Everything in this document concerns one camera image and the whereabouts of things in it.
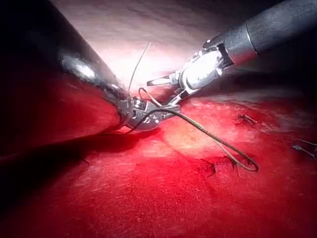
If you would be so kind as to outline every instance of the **dark suture thread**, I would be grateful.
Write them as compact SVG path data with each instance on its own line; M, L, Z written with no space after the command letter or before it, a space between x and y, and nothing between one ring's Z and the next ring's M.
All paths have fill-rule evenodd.
M213 135L212 133L210 133L208 130L206 130L202 125L200 125L199 123L195 122L193 119L190 119L189 117L185 116L182 113L179 112L174 112L172 110L169 109L154 109L152 111L150 111L149 113L147 113L136 125L135 127L133 127L131 130L122 133L122 134L116 134L116 135L127 135L133 131L135 131L139 125L141 125L144 120L150 116L153 113L157 113L157 112L165 112L165 113L171 113L185 121L187 121L189 124L191 124L192 126L196 127L198 130L200 130L201 132L203 132L204 134L206 134L207 136L211 137L212 139L214 139L216 142L221 143L223 145L225 145L226 147L230 148L231 150L233 150L234 152L238 153L239 155L243 156L249 163L253 164L254 168L250 168L248 166L245 166L244 164L242 164L239 160L237 160L236 158L234 158L233 156L230 156L230 154L228 154L228 152L226 150L225 153L230 157L231 160L233 160L237 165L241 166L242 168L244 168L245 170L248 170L250 172L257 172L259 170L259 165L257 164L256 161L254 161L250 156L248 156L247 154L245 154L244 152L240 151L239 149L235 148L234 146L228 144L227 142L223 141L222 139L216 137L215 135Z

